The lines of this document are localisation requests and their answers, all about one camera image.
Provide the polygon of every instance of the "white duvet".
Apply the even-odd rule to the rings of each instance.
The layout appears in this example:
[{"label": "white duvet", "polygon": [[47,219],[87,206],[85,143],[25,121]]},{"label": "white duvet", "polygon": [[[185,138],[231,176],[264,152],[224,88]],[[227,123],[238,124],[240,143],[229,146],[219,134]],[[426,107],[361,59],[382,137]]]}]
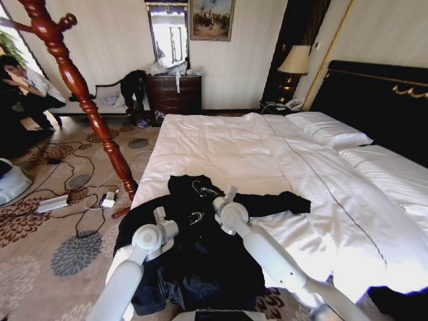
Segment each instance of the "white duvet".
[{"label": "white duvet", "polygon": [[[252,219],[317,280],[354,302],[370,286],[398,292],[428,286],[428,239],[403,210],[339,154],[282,116],[167,115],[132,203],[166,195],[170,175],[206,175],[226,190],[311,200],[311,212]],[[127,256],[122,248],[110,268]],[[280,286],[266,278],[266,286]]]}]

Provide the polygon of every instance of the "table lamp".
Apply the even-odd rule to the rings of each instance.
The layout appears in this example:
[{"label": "table lamp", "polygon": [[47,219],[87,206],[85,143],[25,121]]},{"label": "table lamp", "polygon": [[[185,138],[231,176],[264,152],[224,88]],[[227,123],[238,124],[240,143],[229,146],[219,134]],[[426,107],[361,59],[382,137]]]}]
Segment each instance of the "table lamp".
[{"label": "table lamp", "polygon": [[293,98],[300,77],[308,73],[309,45],[294,45],[287,58],[278,68],[279,72],[287,75],[286,80],[280,86],[278,101],[286,103]]}]

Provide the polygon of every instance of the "coat rack post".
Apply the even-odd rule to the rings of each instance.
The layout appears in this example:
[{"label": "coat rack post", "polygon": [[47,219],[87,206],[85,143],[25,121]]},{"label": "coat rack post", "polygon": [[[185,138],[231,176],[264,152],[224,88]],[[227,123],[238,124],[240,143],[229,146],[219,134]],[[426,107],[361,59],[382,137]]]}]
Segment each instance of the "coat rack post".
[{"label": "coat rack post", "polygon": [[45,0],[18,0],[31,18],[31,27],[16,23],[23,31],[33,32],[44,41],[48,52],[55,57],[62,79],[78,98],[80,108],[88,115],[89,123],[95,135],[102,141],[104,151],[110,158],[114,170],[123,182],[129,198],[134,198],[137,184],[132,178],[128,163],[120,152],[119,146],[112,140],[110,131],[98,113],[98,108],[89,97],[88,85],[78,68],[70,59],[70,52],[64,44],[63,31],[77,24],[77,19],[68,13],[58,23],[54,22],[46,10]]}]

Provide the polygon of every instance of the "black jacket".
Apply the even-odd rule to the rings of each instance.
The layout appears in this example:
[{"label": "black jacket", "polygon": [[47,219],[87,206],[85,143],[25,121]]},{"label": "black jacket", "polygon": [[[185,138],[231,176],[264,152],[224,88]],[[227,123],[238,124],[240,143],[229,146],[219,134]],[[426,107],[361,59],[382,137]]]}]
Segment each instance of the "black jacket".
[{"label": "black jacket", "polygon": [[[206,187],[212,192],[202,193]],[[213,186],[206,176],[174,177],[168,182],[170,195],[146,202],[131,210],[119,225],[114,251],[129,245],[134,232],[144,224],[155,224],[153,211],[165,208],[167,219],[179,226],[172,249],[144,263],[144,277],[132,299],[138,315],[165,308],[165,300],[177,303],[183,310],[199,308],[252,310],[255,297],[264,293],[260,266],[248,254],[240,236],[230,236],[214,219],[213,200],[223,191]],[[236,194],[250,217],[263,217],[290,210],[309,213],[310,201],[291,192],[279,195]],[[203,219],[190,225],[194,212]]]}]

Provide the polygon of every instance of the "charger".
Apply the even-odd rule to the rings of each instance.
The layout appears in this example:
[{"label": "charger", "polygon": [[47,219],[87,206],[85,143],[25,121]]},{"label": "charger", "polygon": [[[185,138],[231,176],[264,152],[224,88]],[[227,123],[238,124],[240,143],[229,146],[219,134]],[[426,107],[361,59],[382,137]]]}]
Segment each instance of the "charger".
[{"label": "charger", "polygon": [[115,196],[116,193],[114,192],[107,192],[107,194],[104,194],[102,196],[101,207],[113,207],[115,202]]}]

